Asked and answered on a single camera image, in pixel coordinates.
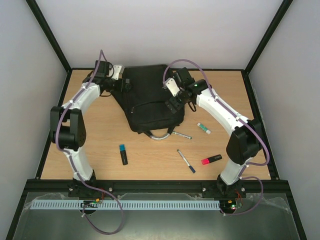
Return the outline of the black student backpack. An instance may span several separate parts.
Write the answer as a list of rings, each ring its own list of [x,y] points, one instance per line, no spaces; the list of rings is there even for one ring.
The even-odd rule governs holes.
[[[171,134],[184,121],[184,108],[172,113],[166,105],[172,94],[163,89],[163,74],[166,78],[173,76],[173,71],[166,68],[166,64],[125,68],[122,81],[125,84],[129,80],[129,87],[111,91],[133,132],[150,136],[154,130],[167,129]]]

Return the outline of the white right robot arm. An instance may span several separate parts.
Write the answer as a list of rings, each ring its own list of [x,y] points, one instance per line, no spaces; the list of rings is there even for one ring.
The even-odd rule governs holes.
[[[244,169],[263,148],[262,127],[257,119],[250,120],[228,105],[212,88],[202,72],[198,81],[190,75],[187,68],[174,72],[173,77],[163,74],[163,87],[172,95],[172,112],[186,103],[198,105],[207,111],[227,132],[227,164],[219,175],[218,191],[229,196],[236,189],[235,183],[241,179]]]

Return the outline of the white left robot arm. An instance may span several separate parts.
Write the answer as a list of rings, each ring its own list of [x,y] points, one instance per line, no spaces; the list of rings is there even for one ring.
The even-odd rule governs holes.
[[[90,181],[94,170],[90,166],[84,144],[87,132],[84,114],[90,105],[106,92],[120,90],[126,83],[120,78],[123,65],[112,65],[107,61],[96,61],[95,69],[82,81],[76,94],[61,106],[50,110],[50,139],[68,159],[73,179]]]

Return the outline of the blue black highlighter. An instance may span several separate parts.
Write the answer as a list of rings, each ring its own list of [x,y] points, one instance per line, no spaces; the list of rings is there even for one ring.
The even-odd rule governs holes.
[[[122,164],[124,166],[127,165],[128,164],[128,157],[127,157],[126,148],[125,148],[124,144],[119,145],[119,152],[120,152]]]

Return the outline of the pink black highlighter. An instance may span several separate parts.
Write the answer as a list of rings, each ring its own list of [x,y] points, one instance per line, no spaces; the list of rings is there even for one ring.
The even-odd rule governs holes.
[[[223,157],[218,154],[218,155],[214,155],[214,156],[211,156],[211,157],[207,157],[207,158],[204,158],[201,160],[201,164],[202,165],[208,165],[210,163],[213,163],[213,162],[216,162],[216,161],[219,161],[221,160]]]

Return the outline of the blue capped white marker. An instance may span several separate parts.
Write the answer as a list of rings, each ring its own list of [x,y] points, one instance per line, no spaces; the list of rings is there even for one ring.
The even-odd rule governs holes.
[[[190,163],[188,162],[188,160],[186,159],[186,157],[183,155],[183,153],[177,149],[178,154],[181,156],[181,158],[185,161],[185,163],[187,164],[188,168],[191,170],[191,172],[193,174],[196,173],[195,169],[190,165]]]

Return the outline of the black aluminium frame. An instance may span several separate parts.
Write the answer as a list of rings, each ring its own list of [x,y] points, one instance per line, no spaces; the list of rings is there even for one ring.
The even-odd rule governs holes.
[[[66,95],[67,87],[69,86],[72,72],[74,72],[76,69],[70,67],[38,3],[35,0],[28,0],[26,3],[28,4],[28,7],[30,8],[32,14],[35,16],[42,31],[44,32],[46,38],[49,40],[51,46],[53,47],[53,50],[55,51],[56,55],[58,56],[59,60],[61,61],[63,67],[67,72],[67,76],[65,78],[62,92],[60,94],[60,99],[58,102],[58,104],[61,105],[63,102],[63,98]],[[254,96],[254,90],[249,78],[249,74],[253,69],[253,67],[255,66],[256,62],[258,61],[259,57],[261,56],[263,50],[267,46],[267,43],[271,39],[278,25],[280,24],[283,17],[287,13],[291,4],[292,4],[292,1],[290,0],[282,1],[270,25],[268,26],[266,32],[264,33],[260,43],[258,44],[258,47],[254,51],[248,65],[246,66],[245,69],[241,69],[240,71],[253,116],[258,120],[262,119],[262,115],[260,113],[260,110],[258,109],[258,102],[256,97]],[[49,152],[49,142],[47,141],[44,146],[44,150],[39,162],[39,166],[38,166],[35,178],[31,178],[27,180],[25,184],[21,198],[17,205],[17,209],[13,216],[13,220],[8,230],[8,234],[6,236],[6,239],[8,240],[12,240],[14,238],[14,235],[16,234],[19,220],[21,218],[22,211],[23,211],[23,205],[26,203],[28,193],[66,192],[67,185],[71,183],[71,180],[57,180],[57,179],[41,180],[40,179],[43,173],[45,162],[46,162],[45,157],[47,157],[48,152]],[[263,180],[262,183],[264,187],[264,192],[267,194],[285,194],[286,195],[289,208],[292,211],[292,217],[294,220],[295,228],[297,230],[297,234],[301,240],[305,240],[307,237],[298,213],[298,209],[294,201],[294,197],[292,195],[289,182],[286,180],[280,179],[273,156],[270,157],[270,163],[267,164],[267,167],[268,167],[268,172],[271,174],[271,179]],[[125,191],[129,191],[129,190],[131,190],[132,192],[137,192],[141,190],[143,193],[150,193],[150,194],[199,193],[201,187],[207,186],[208,190],[205,196],[213,197],[218,195],[218,191],[213,189],[214,184],[216,184],[216,180],[98,180],[98,184],[102,185],[103,187],[113,187],[115,190],[117,190],[120,193],[124,193]]]

